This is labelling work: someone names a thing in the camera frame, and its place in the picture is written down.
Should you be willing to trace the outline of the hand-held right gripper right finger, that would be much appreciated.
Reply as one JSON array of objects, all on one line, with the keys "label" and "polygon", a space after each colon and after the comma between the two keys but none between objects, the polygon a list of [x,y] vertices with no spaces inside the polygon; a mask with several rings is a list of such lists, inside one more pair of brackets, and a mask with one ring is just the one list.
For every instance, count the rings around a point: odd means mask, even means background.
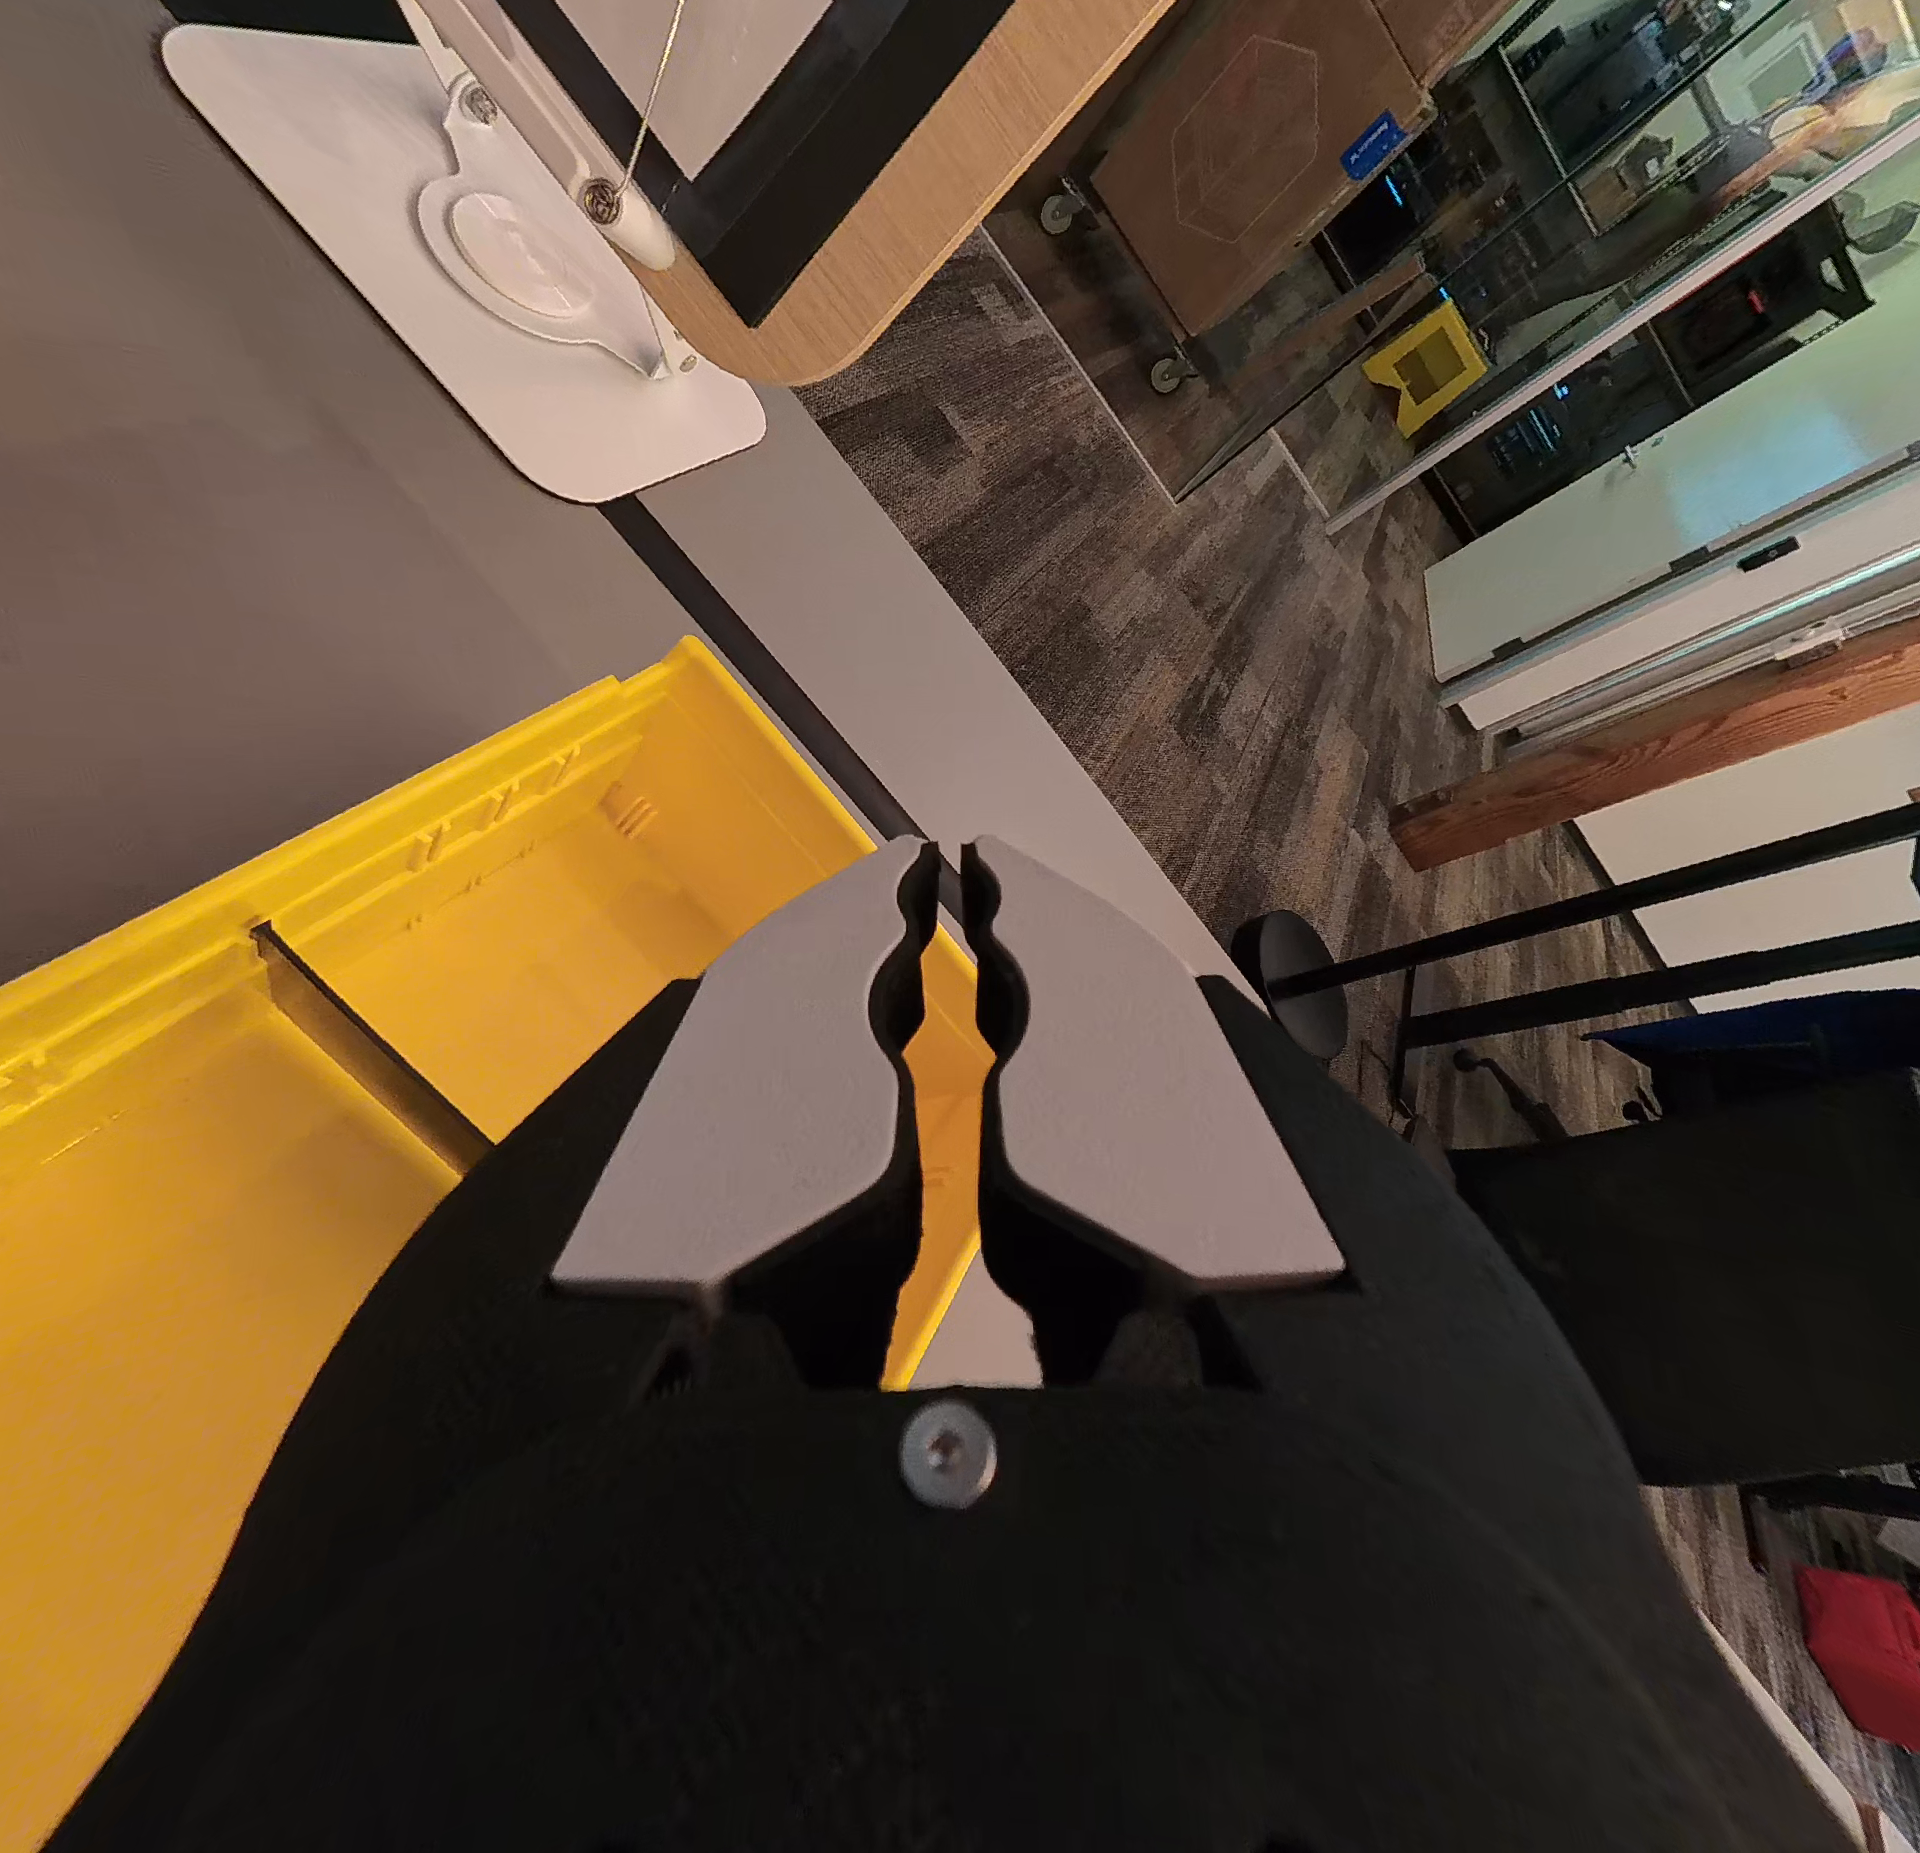
[{"label": "hand-held right gripper right finger", "polygon": [[979,959],[980,1232],[1047,1386],[1140,1317],[1336,1287],[1346,1260],[1215,1006],[1133,914],[1011,845],[963,860]]}]

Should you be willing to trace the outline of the wooden beam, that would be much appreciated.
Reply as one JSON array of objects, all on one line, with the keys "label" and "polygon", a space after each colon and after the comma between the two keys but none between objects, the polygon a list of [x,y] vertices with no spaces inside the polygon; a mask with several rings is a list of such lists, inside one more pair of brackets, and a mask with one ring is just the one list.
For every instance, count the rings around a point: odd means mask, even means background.
[{"label": "wooden beam", "polygon": [[1428,871],[1916,702],[1919,621],[1906,617],[1828,650],[1728,675],[1545,750],[1508,755],[1396,808],[1388,831],[1405,860]]}]

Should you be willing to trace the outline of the yellow plastic bin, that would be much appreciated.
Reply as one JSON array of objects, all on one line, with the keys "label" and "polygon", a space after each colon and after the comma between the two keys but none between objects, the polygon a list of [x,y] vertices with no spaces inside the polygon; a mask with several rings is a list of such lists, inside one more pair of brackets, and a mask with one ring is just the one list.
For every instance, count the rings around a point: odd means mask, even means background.
[{"label": "yellow plastic bin", "polygon": [[686,638],[6,984],[6,1848],[109,1770],[459,1180],[279,1012],[253,926],[500,1143],[879,847]]}]

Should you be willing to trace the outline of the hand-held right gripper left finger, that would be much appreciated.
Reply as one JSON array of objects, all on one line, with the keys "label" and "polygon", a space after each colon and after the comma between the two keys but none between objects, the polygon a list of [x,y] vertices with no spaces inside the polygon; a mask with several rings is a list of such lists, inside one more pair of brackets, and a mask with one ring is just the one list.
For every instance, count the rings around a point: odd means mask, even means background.
[{"label": "hand-held right gripper left finger", "polygon": [[907,1045],[938,850],[888,840],[700,978],[552,1274],[769,1322],[811,1386],[879,1386],[922,1242]]}]

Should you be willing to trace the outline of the red plastic bin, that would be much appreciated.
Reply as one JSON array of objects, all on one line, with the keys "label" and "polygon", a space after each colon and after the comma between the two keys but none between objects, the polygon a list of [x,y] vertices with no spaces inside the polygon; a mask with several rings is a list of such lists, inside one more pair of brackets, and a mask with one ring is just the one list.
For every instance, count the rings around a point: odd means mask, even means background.
[{"label": "red plastic bin", "polygon": [[1919,1753],[1919,1607],[1902,1585],[1825,1566],[1793,1574],[1810,1656],[1842,1712]]}]

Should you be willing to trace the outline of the white display stand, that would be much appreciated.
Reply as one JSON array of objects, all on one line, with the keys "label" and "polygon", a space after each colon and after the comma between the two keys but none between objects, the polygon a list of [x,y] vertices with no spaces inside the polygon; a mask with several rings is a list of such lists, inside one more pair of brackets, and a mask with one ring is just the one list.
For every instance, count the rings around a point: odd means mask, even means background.
[{"label": "white display stand", "polygon": [[189,22],[189,103],[503,460],[599,506],[756,448],[750,385],[646,278],[673,234],[503,0],[396,0],[410,43]]}]

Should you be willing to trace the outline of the blue plastic bin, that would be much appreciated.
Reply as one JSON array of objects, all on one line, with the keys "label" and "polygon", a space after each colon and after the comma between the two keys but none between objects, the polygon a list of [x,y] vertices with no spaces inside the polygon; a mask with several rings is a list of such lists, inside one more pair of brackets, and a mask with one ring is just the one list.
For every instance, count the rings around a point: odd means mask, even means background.
[{"label": "blue plastic bin", "polygon": [[1919,992],[1845,990],[1588,1034],[1638,1062],[1666,1118],[1919,1070]]}]

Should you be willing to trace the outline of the black pole stand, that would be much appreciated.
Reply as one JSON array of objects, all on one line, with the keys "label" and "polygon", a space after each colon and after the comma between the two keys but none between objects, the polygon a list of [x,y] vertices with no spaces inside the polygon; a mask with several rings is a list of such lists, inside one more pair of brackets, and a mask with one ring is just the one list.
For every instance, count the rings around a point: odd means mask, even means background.
[{"label": "black pole stand", "polygon": [[[1332,955],[1322,934],[1302,914],[1268,912],[1237,928],[1231,957],[1273,1021],[1311,1056],[1332,1062],[1352,1040],[1346,992],[1355,984],[1390,976],[1411,982],[1419,971],[1463,955],[1597,926],[1642,910],[1730,892],[1916,838],[1919,806],[1909,802],[1901,809],[1884,809],[1638,880],[1611,883],[1577,898],[1511,912],[1346,959]],[[1405,998],[1397,1051],[1451,1048],[1519,1031],[1611,1020],[1632,1010],[1698,1001],[1788,980],[1856,973],[1912,959],[1916,954],[1919,923],[1906,920],[1884,928],[1859,928],[1764,952],[1724,954],[1681,967],[1662,965],[1635,976],[1572,982],[1496,1001],[1426,1012],[1418,1012],[1411,998]]]}]

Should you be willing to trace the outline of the small yellow box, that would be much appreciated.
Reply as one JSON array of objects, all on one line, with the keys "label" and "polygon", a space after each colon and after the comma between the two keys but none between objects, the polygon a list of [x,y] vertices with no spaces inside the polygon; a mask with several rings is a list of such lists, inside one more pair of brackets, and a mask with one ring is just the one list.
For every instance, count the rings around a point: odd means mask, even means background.
[{"label": "small yellow box", "polygon": [[1363,360],[1365,380],[1397,396],[1396,423],[1406,440],[1431,425],[1489,371],[1478,334],[1451,300]]}]

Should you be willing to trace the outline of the black bin divider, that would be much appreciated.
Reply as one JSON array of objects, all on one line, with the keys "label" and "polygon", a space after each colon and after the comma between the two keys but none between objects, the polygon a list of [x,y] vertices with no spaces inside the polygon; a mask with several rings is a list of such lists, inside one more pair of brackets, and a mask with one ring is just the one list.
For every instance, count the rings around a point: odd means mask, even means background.
[{"label": "black bin divider", "polygon": [[269,923],[253,926],[249,938],[279,1012],[419,1145],[459,1179],[493,1151],[489,1135],[374,1031]]}]

